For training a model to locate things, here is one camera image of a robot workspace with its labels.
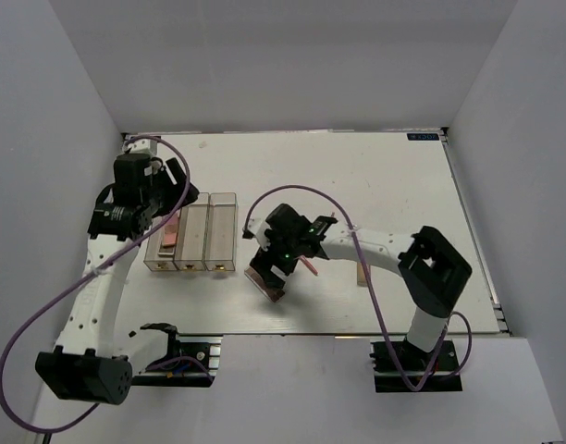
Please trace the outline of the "pink blush palette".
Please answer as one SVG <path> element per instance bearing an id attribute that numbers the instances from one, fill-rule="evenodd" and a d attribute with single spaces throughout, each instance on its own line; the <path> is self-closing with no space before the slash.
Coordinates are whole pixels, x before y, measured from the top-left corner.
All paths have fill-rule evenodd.
<path id="1" fill-rule="evenodd" d="M 178 240 L 178 216 L 172 216 L 163 226 L 163 235 L 161 246 L 163 248 L 172 248 L 176 246 Z"/>

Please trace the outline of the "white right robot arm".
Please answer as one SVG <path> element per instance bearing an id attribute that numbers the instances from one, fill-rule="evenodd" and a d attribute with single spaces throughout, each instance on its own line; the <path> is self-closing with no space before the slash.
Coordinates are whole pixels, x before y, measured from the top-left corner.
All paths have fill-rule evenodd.
<path id="1" fill-rule="evenodd" d="M 472 275 L 469 263 L 430 226 L 412 235 L 351 229 L 333 216 L 311 221 L 282 203 L 266 219 L 250 220 L 243 237 L 259 244 L 245 275 L 271 302 L 284 295 L 285 278 L 301 257 L 364 260 L 403 278 L 416 305 L 404 355 L 418 369 L 437 359 L 437 341 Z"/>

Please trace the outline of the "mauve eyeshadow palette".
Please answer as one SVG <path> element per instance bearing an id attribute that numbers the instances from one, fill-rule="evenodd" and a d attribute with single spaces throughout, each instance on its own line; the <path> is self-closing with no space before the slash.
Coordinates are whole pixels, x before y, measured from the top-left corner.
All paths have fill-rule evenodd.
<path id="1" fill-rule="evenodd" d="M 282 289 L 269 288 L 260 274 L 250 266 L 244 270 L 244 276 L 272 303 L 278 302 L 285 294 Z"/>

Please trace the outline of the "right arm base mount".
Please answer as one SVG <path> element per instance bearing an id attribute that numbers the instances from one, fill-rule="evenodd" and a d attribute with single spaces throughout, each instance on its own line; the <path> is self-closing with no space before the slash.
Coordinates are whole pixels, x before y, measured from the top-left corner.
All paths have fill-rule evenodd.
<path id="1" fill-rule="evenodd" d="M 426 356 L 407 355 L 401 340 L 393 340 L 397 355 L 404 372 L 410 382 L 416 386 L 423 378 L 432 352 Z M 410 390 L 404 385 L 400 373 L 392 362 L 388 348 L 384 341 L 374 341 L 371 343 L 370 358 L 373 361 L 374 382 L 376 393 L 409 393 Z M 460 375 L 449 376 L 459 366 L 458 355 L 452 340 L 445 340 L 441 346 L 441 351 L 436 359 L 436 363 L 421 392 L 462 392 L 463 386 Z"/>

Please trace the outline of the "brown eyeshadow palette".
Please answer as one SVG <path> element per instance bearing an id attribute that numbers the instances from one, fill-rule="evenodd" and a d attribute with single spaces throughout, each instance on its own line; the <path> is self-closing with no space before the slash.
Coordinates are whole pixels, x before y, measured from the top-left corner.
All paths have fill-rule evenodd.
<path id="1" fill-rule="evenodd" d="M 160 247 L 158 250 L 159 256 L 173 256 L 175 252 L 174 248 Z"/>

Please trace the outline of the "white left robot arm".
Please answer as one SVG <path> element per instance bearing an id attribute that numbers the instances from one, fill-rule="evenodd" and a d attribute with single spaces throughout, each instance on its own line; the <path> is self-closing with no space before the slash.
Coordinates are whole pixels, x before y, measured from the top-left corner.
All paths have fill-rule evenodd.
<path id="1" fill-rule="evenodd" d="M 88 226 L 92 280 L 79 286 L 66 325 L 35 370 L 61 400 L 119 405 L 131 386 L 135 359 L 114 346 L 117 311 L 139 241 L 156 218 L 194 203 L 198 190 L 176 158 L 121 154 L 114 181 L 96 198 Z"/>

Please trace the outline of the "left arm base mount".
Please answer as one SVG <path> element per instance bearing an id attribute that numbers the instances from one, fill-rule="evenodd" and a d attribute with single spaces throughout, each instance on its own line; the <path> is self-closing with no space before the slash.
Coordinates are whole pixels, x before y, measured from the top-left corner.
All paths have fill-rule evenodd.
<path id="1" fill-rule="evenodd" d="M 177 336 L 176 350 L 133 378 L 135 387 L 208 389 L 219 367 L 221 337 Z"/>

